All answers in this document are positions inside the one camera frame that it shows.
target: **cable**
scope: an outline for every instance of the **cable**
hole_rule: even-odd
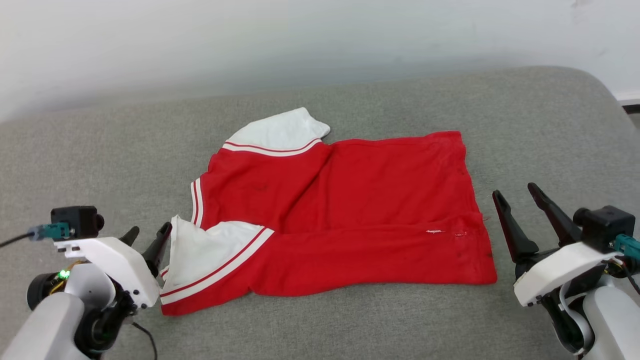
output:
[[[22,240],[24,238],[28,238],[28,237],[33,236],[33,235],[35,235],[35,233],[26,233],[26,234],[22,234],[20,236],[16,236],[13,239],[9,239],[9,240],[7,240],[7,241],[5,241],[3,243],[0,243],[0,247],[5,247],[5,246],[7,246],[7,245],[9,245],[11,243],[15,243],[18,240]]]
[[[633,286],[634,289],[636,289],[637,293],[640,294],[640,287],[638,286],[634,278],[631,276],[629,269],[625,265],[622,265],[622,270],[625,271],[625,275],[627,276],[627,279],[629,279],[629,282],[631,282],[631,286]]]
[[[154,341],[153,335],[151,335],[149,330],[146,330],[144,327],[140,326],[140,324],[138,324],[137,322],[133,322],[131,325],[133,325],[136,329],[140,330],[141,332],[144,332],[145,334],[147,334],[147,336],[149,337],[149,340],[151,340],[151,346],[154,348],[154,360],[158,360],[158,350],[156,349],[156,342]]]
[[[64,283],[65,283],[64,280],[60,281],[56,286],[53,287],[53,289],[51,289],[51,291],[49,292],[49,295],[53,295],[53,293],[56,292],[58,289],[60,289],[62,285],[64,285]]]

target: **black cable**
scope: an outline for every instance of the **black cable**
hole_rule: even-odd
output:
[[[625,271],[625,275],[627,276],[627,279],[629,279],[629,282],[631,282],[631,286],[633,286],[634,289],[636,289],[636,291],[638,292],[638,294],[640,294],[640,287],[638,286],[634,278],[631,276],[631,272],[629,272],[629,269],[625,265],[622,265],[622,270]]]
[[[151,340],[151,346],[154,348],[154,360],[158,360],[158,350],[156,349],[156,342],[154,341],[153,335],[151,335],[149,330],[146,330],[144,327],[140,326],[140,324],[138,324],[137,322],[134,322],[131,325],[133,325],[136,329],[140,330],[141,332],[144,332],[145,334],[147,334],[147,336],[149,337],[149,340]]]
[[[15,243],[18,240],[22,240],[24,238],[28,238],[28,237],[33,236],[33,235],[35,235],[35,234],[34,233],[26,233],[26,234],[22,234],[20,236],[16,236],[13,239],[9,239],[9,240],[7,240],[7,241],[5,241],[3,243],[0,243],[0,247],[5,247],[5,246],[7,246],[7,245],[9,245],[11,243]]]

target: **gray couch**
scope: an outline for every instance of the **gray couch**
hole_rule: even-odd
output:
[[[134,248],[144,249],[171,216],[190,217],[189,182],[225,139],[249,121],[300,106],[332,127],[327,142],[460,130],[497,284],[366,284],[299,298],[248,295],[179,318],[154,307],[137,321],[155,336],[160,359],[571,358],[546,312],[520,307],[513,295],[513,264],[491,192],[502,191],[543,249],[557,239],[529,196],[529,181],[568,213],[614,204],[640,215],[639,132],[603,84],[577,70],[529,67],[0,124],[0,238],[47,222],[51,208],[93,204],[106,219],[103,235],[138,225]],[[68,263],[46,242],[0,250],[0,349],[29,314],[24,294],[31,279]],[[150,343],[125,327],[108,358],[152,359]]]

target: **sleeve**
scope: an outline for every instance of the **sleeve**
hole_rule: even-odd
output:
[[[329,156],[321,140],[329,130],[305,108],[240,129],[191,184],[191,222],[203,229],[231,220],[281,229]]]
[[[170,268],[161,273],[164,315],[192,313],[249,291],[255,255],[273,230],[233,221],[205,231],[178,216],[171,223]]]

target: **red and white stripe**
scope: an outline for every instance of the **red and white stripe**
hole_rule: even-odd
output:
[[[168,272],[169,272],[169,265],[167,265],[166,268],[160,271],[160,277],[162,278],[162,280],[166,281],[166,273]]]
[[[200,178],[191,183],[191,223],[200,227],[202,224],[202,214],[204,208],[202,207],[202,189],[200,188]]]
[[[280,149],[268,149],[266,147],[261,147],[256,145],[232,143],[227,141],[225,142],[224,145],[222,145],[222,149],[227,149],[231,151],[255,152],[257,154],[263,154],[268,156],[293,156],[293,155],[302,154],[305,151],[311,149],[315,144],[321,143],[321,142],[322,142],[321,139],[315,138],[311,140],[309,143],[307,143],[305,146],[300,147],[298,149],[280,150]]]

